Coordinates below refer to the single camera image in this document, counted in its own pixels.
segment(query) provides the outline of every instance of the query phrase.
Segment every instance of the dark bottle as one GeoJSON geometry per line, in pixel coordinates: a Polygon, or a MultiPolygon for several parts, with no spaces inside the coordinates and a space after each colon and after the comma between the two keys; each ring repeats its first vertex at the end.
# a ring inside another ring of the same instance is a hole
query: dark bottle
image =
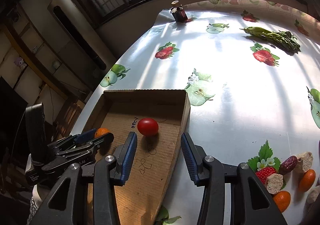
{"type": "Polygon", "coordinates": [[[182,4],[179,1],[173,1],[172,8],[170,9],[170,13],[173,15],[176,22],[186,22],[188,17],[183,10],[182,4]]]}

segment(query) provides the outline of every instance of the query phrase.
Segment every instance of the strawberry print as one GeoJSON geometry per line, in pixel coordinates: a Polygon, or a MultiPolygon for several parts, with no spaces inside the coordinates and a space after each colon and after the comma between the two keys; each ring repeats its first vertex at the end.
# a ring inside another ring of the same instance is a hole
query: strawberry print
{"type": "Polygon", "coordinates": [[[277,173],[277,170],[272,166],[267,166],[260,171],[256,172],[256,175],[258,176],[259,180],[265,184],[266,179],[271,175],[277,173]]]}
{"type": "Polygon", "coordinates": [[[258,22],[260,19],[253,16],[252,13],[248,13],[246,10],[241,14],[242,19],[249,22],[258,22]]]}
{"type": "Polygon", "coordinates": [[[238,4],[238,0],[230,0],[230,4],[238,4]]]}
{"type": "Polygon", "coordinates": [[[302,34],[309,36],[309,32],[307,32],[303,26],[300,24],[300,22],[296,19],[296,22],[294,23],[294,25],[297,27],[298,31],[301,32],[302,34]]]}
{"type": "Polygon", "coordinates": [[[280,7],[282,10],[289,11],[289,6],[287,6],[287,5],[276,3],[276,6],[280,7]]]}
{"type": "Polygon", "coordinates": [[[179,49],[176,48],[176,45],[172,44],[171,42],[168,42],[164,46],[158,49],[158,52],[156,53],[155,58],[164,60],[166,58],[172,57],[173,53],[177,51],[179,51],[179,49]]]}
{"type": "Polygon", "coordinates": [[[253,56],[257,61],[263,62],[268,66],[278,66],[280,58],[270,52],[268,48],[263,48],[261,44],[255,43],[254,46],[250,47],[253,51],[253,56]]]}

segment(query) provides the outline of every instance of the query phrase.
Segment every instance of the orange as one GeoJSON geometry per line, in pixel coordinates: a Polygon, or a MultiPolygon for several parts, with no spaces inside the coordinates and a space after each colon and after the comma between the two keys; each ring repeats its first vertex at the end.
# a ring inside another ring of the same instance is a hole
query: orange
{"type": "Polygon", "coordinates": [[[305,172],[301,181],[299,182],[299,191],[306,192],[308,191],[316,179],[316,172],[312,169],[305,172]]]}
{"type": "Polygon", "coordinates": [[[275,201],[281,213],[283,213],[290,204],[291,195],[287,191],[280,191],[273,196],[273,200],[275,201]]]}
{"type": "Polygon", "coordinates": [[[94,134],[94,138],[98,138],[102,135],[105,135],[106,133],[110,133],[110,130],[107,128],[99,128],[96,133],[94,134]]]}

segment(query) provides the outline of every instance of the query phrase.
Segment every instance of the cardboard box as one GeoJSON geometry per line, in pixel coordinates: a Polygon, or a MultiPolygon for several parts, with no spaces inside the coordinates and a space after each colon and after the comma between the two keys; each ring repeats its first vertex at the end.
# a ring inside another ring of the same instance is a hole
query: cardboard box
{"type": "MultiPolygon", "coordinates": [[[[110,148],[99,150],[96,160],[113,153],[130,131],[138,146],[129,180],[115,187],[121,225],[152,225],[167,190],[180,149],[190,102],[185,90],[107,90],[98,100],[83,132],[108,128],[115,136],[110,148]],[[159,125],[156,137],[137,130],[140,119],[150,117],[159,125]]],[[[92,185],[88,188],[88,224],[92,224],[92,185]]]]}

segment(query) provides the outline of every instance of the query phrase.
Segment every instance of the bottle cap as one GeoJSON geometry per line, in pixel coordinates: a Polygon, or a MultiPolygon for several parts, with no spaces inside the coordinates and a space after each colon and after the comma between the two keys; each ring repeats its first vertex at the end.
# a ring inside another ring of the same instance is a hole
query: bottle cap
{"type": "Polygon", "coordinates": [[[177,7],[180,6],[179,1],[173,1],[171,4],[172,4],[172,6],[175,7],[175,8],[177,8],[177,7]]]}

